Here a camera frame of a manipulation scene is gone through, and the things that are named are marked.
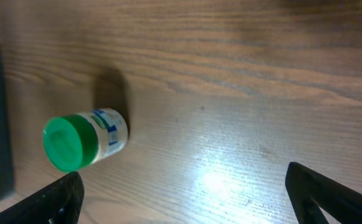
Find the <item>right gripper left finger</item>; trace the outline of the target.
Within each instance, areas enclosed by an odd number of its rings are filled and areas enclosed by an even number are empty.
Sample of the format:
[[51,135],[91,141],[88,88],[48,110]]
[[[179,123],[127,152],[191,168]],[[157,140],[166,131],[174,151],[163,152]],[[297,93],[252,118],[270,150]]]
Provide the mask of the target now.
[[80,174],[70,172],[0,212],[0,224],[77,224],[84,193]]

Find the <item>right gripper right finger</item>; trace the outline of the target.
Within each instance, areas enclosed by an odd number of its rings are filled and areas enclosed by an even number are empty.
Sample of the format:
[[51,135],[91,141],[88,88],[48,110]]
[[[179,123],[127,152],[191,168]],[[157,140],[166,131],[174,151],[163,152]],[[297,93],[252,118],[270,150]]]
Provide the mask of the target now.
[[297,162],[288,165],[285,187],[299,223],[362,223],[362,194]]

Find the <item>green lid jar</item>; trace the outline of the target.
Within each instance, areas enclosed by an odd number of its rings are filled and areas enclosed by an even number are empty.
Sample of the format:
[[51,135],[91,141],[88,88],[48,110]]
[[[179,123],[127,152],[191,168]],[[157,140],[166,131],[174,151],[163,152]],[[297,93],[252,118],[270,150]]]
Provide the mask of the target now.
[[88,167],[121,151],[128,140],[124,117],[111,108],[51,118],[43,130],[45,153],[62,172]]

